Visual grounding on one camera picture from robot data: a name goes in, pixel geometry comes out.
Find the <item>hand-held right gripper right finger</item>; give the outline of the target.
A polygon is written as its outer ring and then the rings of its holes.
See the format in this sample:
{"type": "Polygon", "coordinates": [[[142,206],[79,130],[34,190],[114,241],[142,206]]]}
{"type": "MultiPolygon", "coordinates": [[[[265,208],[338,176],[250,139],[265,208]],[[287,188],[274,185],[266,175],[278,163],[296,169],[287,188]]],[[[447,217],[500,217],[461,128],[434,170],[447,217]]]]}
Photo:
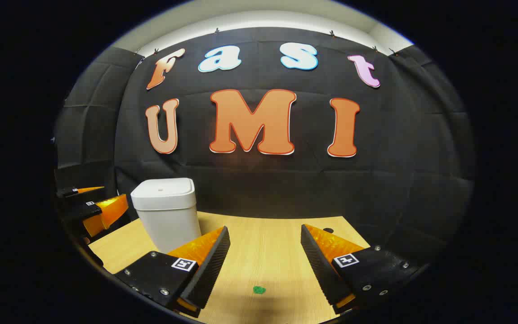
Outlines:
{"type": "Polygon", "coordinates": [[[302,224],[302,248],[333,311],[361,311],[386,301],[423,272],[416,262],[380,246],[362,247],[302,224]]]}

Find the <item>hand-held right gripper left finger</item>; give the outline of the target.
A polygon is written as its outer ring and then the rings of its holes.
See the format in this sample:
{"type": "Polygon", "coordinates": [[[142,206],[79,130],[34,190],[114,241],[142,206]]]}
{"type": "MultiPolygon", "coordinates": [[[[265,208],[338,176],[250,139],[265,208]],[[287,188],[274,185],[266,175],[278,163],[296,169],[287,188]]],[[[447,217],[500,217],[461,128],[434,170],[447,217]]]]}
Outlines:
{"type": "Polygon", "coordinates": [[[136,293],[170,311],[197,318],[214,289],[230,248],[221,226],[168,253],[148,252],[115,273],[136,293]]]}

